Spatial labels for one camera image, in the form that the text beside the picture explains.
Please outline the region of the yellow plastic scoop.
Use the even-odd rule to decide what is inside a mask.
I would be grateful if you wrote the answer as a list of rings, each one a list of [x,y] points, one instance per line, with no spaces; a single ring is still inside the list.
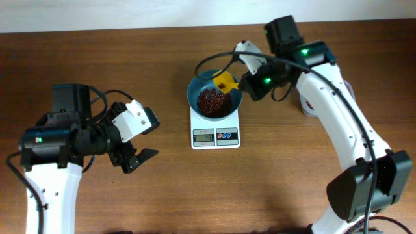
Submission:
[[[239,89],[239,83],[234,80],[234,77],[228,71],[216,72],[214,74],[213,83],[219,91],[225,94],[228,94],[232,90]]]

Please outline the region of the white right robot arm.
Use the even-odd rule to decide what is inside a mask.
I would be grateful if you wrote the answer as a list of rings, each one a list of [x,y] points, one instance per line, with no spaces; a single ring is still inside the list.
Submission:
[[[275,19],[264,30],[269,55],[248,41],[235,47],[248,68],[239,89],[255,101],[281,86],[297,89],[324,126],[342,168],[326,188],[329,207],[307,232],[367,233],[369,220],[399,201],[411,174],[410,156],[393,151],[373,129],[324,42],[305,42],[292,16]]]

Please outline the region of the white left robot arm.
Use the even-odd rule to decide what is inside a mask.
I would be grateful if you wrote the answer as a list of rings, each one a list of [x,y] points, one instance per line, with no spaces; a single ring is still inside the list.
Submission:
[[[131,139],[160,125],[155,113],[131,98],[108,104],[106,94],[85,84],[55,84],[52,109],[19,141],[27,188],[27,233],[74,233],[75,204],[87,156],[108,155],[130,174],[155,156]]]

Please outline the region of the red beans in bowl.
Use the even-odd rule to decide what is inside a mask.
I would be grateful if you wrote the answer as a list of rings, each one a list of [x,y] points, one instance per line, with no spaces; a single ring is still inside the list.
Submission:
[[[215,88],[203,90],[197,98],[197,107],[205,117],[221,118],[231,113],[232,100],[229,94],[219,92]]]

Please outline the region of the teal plastic bowl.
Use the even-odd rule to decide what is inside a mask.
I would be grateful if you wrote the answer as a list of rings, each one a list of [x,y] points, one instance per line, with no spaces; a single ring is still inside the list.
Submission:
[[[203,71],[202,73],[199,74],[198,77],[193,78],[191,80],[189,86],[188,86],[188,90],[187,90],[188,103],[189,103],[191,109],[196,111],[201,116],[203,116],[203,115],[200,114],[200,112],[198,110],[197,98],[198,98],[199,94],[207,88],[217,89],[217,87],[213,83],[213,80],[209,79],[209,78],[212,77],[218,71],[219,70]],[[231,110],[231,113],[230,113],[230,114],[232,114],[235,110],[238,110],[240,104],[242,103],[242,93],[238,90],[232,90],[228,94],[231,96],[231,100],[232,100],[232,110]],[[208,117],[205,117],[205,118],[207,118],[208,120],[219,119],[219,118],[208,118]]]

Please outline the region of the white digital kitchen scale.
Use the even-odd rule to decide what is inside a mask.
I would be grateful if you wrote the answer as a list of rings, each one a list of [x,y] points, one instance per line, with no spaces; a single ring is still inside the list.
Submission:
[[[241,145],[239,112],[224,118],[208,120],[190,110],[190,145],[194,150],[239,148]]]

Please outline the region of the clear plastic container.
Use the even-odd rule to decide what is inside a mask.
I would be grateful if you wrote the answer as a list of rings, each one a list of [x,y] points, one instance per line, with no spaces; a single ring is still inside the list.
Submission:
[[[354,90],[352,88],[352,85],[347,80],[344,80],[344,85],[345,85],[346,89],[349,91],[353,100],[356,100],[355,93],[354,93]],[[301,105],[302,105],[302,112],[303,112],[304,115],[306,115],[308,117],[317,117],[316,111],[314,110],[314,108],[311,106],[311,104],[308,102],[308,100],[304,96],[300,95],[300,101],[301,101]]]

